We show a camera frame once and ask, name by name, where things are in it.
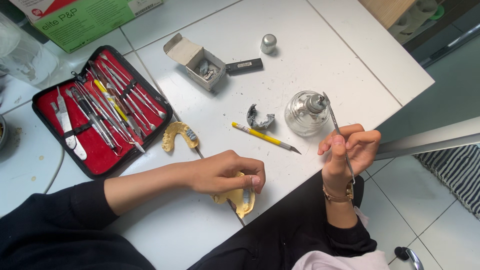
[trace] striped mat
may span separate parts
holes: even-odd
[[[480,148],[467,145],[414,155],[480,219]]]

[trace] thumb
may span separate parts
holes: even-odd
[[[260,177],[257,175],[244,175],[241,177],[230,178],[221,177],[220,182],[225,191],[255,187],[255,191],[260,193],[263,186]]]
[[[345,138],[342,135],[335,135],[332,140],[332,160],[329,163],[332,174],[342,173],[345,170]]]

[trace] gold wristwatch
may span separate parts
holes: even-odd
[[[352,184],[352,182],[349,182],[347,184],[347,195],[345,197],[333,197],[332,195],[330,195],[327,192],[327,190],[325,190],[325,185],[323,185],[323,190],[324,190],[325,198],[327,198],[327,200],[329,200],[329,201],[348,202],[348,201],[353,200],[353,184]]]

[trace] metal lamp cap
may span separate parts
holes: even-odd
[[[276,37],[272,34],[267,34],[262,38],[260,50],[263,53],[270,54],[275,50],[275,46],[276,46]]]
[[[320,113],[327,107],[325,98],[320,94],[309,97],[305,103],[307,105],[307,109],[313,113]]]

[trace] right hand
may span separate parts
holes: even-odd
[[[203,194],[220,194],[234,189],[255,188],[260,193],[265,184],[264,163],[260,160],[240,157],[233,150],[186,162],[186,185]],[[241,171],[245,175],[234,177]]]
[[[318,155],[332,148],[322,169],[322,178],[327,192],[335,197],[345,196],[347,184],[352,179],[345,154],[348,154],[354,174],[359,175],[373,163],[381,138],[380,132],[365,131],[360,124],[339,129],[341,135],[334,130],[318,145]]]

